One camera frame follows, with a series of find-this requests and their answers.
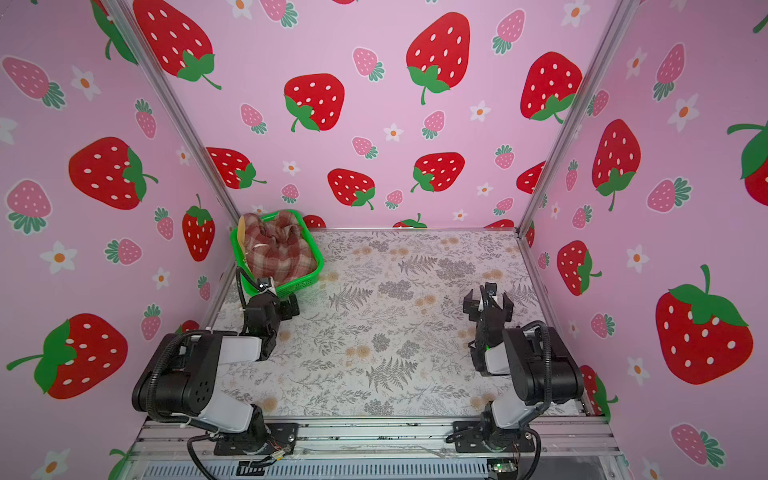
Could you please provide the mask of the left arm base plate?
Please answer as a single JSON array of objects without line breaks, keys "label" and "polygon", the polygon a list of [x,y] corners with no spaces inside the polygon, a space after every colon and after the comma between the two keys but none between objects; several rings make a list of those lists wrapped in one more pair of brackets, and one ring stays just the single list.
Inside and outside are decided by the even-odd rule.
[{"label": "left arm base plate", "polygon": [[238,434],[223,434],[215,442],[215,456],[291,455],[298,437],[298,423],[266,423]]}]

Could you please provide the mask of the red plaid skirt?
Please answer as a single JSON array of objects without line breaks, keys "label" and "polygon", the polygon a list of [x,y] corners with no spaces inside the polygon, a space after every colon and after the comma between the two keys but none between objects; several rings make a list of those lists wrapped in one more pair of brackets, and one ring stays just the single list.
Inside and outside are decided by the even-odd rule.
[{"label": "red plaid skirt", "polygon": [[244,259],[255,278],[271,277],[281,286],[316,270],[315,256],[293,213],[282,210],[271,220],[254,213],[243,216],[247,223]]}]

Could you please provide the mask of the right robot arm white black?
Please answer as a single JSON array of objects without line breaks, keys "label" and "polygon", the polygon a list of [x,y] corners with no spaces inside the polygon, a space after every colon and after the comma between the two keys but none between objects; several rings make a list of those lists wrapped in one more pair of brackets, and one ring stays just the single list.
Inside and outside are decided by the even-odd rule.
[{"label": "right robot arm white black", "polygon": [[531,423],[550,407],[578,400],[584,393],[575,360],[545,322],[512,327],[514,304],[494,283],[482,285],[478,298],[469,292],[462,310],[476,324],[475,338],[468,344],[475,371],[483,377],[508,377],[512,389],[490,401],[476,423],[454,423],[446,441],[460,453],[534,447]]}]

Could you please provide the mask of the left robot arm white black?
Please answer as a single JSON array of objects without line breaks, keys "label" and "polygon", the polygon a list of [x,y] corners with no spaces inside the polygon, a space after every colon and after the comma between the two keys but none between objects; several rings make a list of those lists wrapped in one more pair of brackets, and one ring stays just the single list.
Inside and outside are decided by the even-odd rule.
[{"label": "left robot arm white black", "polygon": [[252,280],[236,269],[243,325],[240,331],[190,330],[166,335],[132,392],[132,405],[158,423],[203,430],[217,455],[287,454],[298,426],[269,425],[261,407],[238,400],[216,385],[226,365],[270,358],[282,322],[300,314],[296,295],[279,295],[274,279]]}]

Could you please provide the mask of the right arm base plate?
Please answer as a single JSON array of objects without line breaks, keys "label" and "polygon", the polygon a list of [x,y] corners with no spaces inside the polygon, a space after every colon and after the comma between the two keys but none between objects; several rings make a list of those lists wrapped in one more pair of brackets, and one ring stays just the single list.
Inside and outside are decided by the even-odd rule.
[{"label": "right arm base plate", "polygon": [[530,433],[499,429],[480,421],[455,421],[445,442],[459,453],[534,453],[537,448]]}]

